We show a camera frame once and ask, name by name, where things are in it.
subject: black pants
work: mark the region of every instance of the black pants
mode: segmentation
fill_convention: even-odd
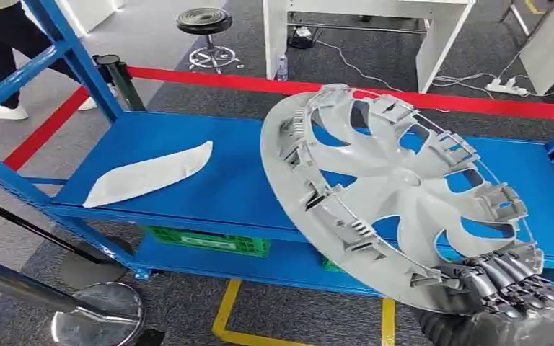
[[[0,9],[0,81],[17,69],[12,48],[34,58],[51,45],[48,36],[26,16],[20,3]],[[77,81],[77,77],[62,58],[55,61],[50,68]],[[20,93],[16,92],[1,105],[16,108],[19,96]]]

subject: red rope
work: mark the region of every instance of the red rope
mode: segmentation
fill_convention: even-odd
[[[298,94],[300,92],[316,92],[321,86],[321,84],[305,81],[270,81],[262,78],[202,74],[188,71],[168,71],[158,68],[129,66],[128,71],[136,78],[287,95]],[[452,95],[393,92],[381,89],[366,90],[382,94],[392,94],[423,109],[438,108],[440,110],[451,110],[456,112],[554,120],[554,104],[550,103],[474,99],[471,97]]]
[[[305,81],[270,81],[262,78],[200,74],[187,71],[168,71],[158,68],[128,67],[133,77],[156,79],[174,83],[205,85],[226,89],[245,90],[249,92],[268,92],[276,94],[298,94],[316,92],[321,84]],[[419,108],[439,108],[458,112],[471,112],[487,115],[504,115],[513,117],[530,117],[554,120],[554,104],[517,102],[494,99],[473,99],[436,94],[417,94],[413,92],[393,92],[381,89],[366,89],[371,92],[393,94]],[[77,89],[71,97],[58,107],[54,113],[33,131],[3,161],[13,170],[20,169],[47,142],[58,129],[75,113],[88,97],[85,89]]]
[[[33,131],[12,153],[3,160],[9,168],[17,171],[33,156],[45,142],[75,113],[88,98],[84,88],[78,88],[65,102]]]

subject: water bottle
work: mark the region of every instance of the water bottle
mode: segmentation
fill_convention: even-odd
[[[277,80],[288,80],[288,57],[285,54],[282,54],[279,57],[279,63],[277,65]]]

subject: green crate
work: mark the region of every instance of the green crate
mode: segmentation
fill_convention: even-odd
[[[339,266],[335,265],[333,261],[323,256],[322,266],[324,267],[324,270],[329,270],[331,272],[345,272],[345,270],[342,270]]]
[[[142,228],[163,244],[200,247],[248,256],[266,257],[271,245],[271,242],[267,239],[248,238],[246,236],[227,236],[161,226],[142,226]]]

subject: sneaker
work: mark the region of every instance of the sneaker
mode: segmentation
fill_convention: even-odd
[[[14,109],[0,106],[0,119],[2,120],[24,120],[26,118],[28,118],[28,114],[22,106]]]
[[[118,96],[118,91],[113,86],[110,86],[109,90],[111,91],[111,94],[113,96],[115,96],[115,97]],[[97,103],[94,101],[94,99],[91,98],[91,97],[88,97],[88,99],[86,99],[86,101],[84,101],[84,103],[82,103],[82,105],[79,106],[79,108],[77,110],[81,110],[81,111],[93,110],[96,107],[97,107]]]

